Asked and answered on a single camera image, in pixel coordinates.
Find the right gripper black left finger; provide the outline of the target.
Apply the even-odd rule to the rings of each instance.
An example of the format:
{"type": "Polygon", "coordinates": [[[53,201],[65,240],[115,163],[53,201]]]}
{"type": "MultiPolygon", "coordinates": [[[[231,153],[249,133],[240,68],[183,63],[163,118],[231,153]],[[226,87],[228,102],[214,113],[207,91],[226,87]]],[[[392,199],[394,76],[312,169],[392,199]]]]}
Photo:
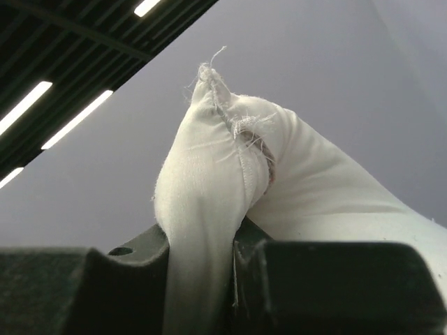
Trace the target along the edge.
{"type": "Polygon", "coordinates": [[[2,334],[161,334],[169,245],[153,225],[108,254],[2,248],[2,334]]]}

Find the white pillow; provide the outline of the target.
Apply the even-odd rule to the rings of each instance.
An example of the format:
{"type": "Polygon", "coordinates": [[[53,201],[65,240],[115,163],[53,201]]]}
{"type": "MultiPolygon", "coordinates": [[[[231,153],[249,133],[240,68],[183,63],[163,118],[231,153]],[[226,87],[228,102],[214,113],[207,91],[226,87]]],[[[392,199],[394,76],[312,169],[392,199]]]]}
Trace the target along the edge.
{"type": "Polygon", "coordinates": [[[170,245],[164,334],[212,334],[250,218],[280,241],[397,241],[446,293],[446,229],[414,211],[299,116],[228,89],[201,64],[154,189],[170,245]]]}

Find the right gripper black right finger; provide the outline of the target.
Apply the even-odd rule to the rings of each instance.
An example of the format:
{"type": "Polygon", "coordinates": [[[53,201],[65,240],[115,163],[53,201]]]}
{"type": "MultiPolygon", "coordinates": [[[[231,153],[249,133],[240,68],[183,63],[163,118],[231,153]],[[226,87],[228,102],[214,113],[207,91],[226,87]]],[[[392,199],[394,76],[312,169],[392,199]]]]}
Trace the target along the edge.
{"type": "Polygon", "coordinates": [[[244,220],[233,244],[234,334],[442,334],[421,256],[390,242],[275,241],[244,220]]]}

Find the ceiling light strips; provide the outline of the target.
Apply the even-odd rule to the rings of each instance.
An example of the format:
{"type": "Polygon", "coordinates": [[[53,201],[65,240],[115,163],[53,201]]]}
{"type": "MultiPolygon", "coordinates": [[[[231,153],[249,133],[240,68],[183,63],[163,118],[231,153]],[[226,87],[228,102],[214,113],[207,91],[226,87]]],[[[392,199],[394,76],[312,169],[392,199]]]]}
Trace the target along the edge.
{"type": "Polygon", "coordinates": [[[37,86],[43,93],[1,132],[1,176],[104,91],[119,88],[151,56],[135,41],[137,1],[2,1],[1,116],[37,86]]]}

